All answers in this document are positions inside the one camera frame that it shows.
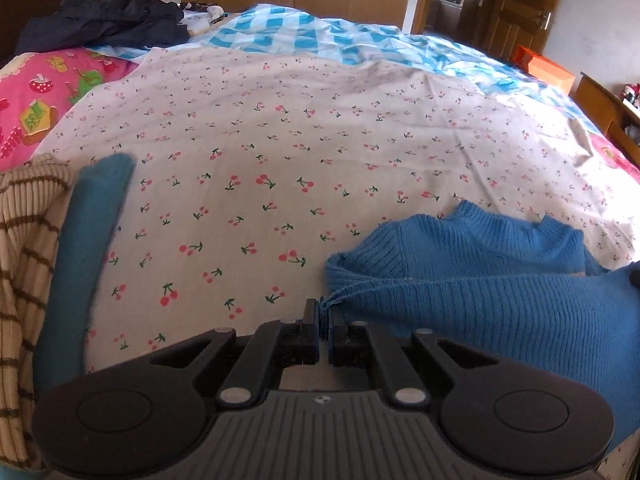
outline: pink patterned fabric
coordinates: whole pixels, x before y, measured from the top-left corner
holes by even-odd
[[[620,168],[627,172],[640,184],[640,170],[634,164],[626,160],[622,152],[617,149],[609,139],[596,134],[591,134],[591,142],[596,151],[602,156],[610,168]]]
[[[99,84],[136,67],[72,48],[18,56],[0,72],[0,171],[25,163],[60,118]]]

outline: striped sweater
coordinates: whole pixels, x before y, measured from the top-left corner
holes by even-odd
[[[0,462],[39,469],[33,349],[75,174],[50,155],[0,174]]]

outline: black jacket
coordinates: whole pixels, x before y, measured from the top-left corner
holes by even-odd
[[[189,41],[184,13],[160,0],[62,0],[46,18],[32,18],[15,55],[83,45],[172,46]]]

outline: wooden cabinet door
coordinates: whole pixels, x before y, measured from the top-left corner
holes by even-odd
[[[542,52],[558,0],[495,0],[482,49],[509,59],[515,46]]]

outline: bed sheet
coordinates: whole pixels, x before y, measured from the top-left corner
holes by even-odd
[[[428,72],[456,76],[475,83],[485,94],[526,95],[551,105],[594,133],[598,128],[567,95],[474,48],[439,36],[407,35],[383,25],[364,25],[338,18],[316,18],[290,7],[259,4],[233,17],[187,45],[224,46],[245,52],[314,54],[345,64],[387,60]],[[100,47],[107,56],[141,62],[145,50]]]
[[[298,317],[332,253],[463,199],[553,215],[604,266],[636,259],[638,184],[577,121],[385,61],[155,49],[38,150],[74,168],[138,162],[86,332],[90,372],[215,326]]]

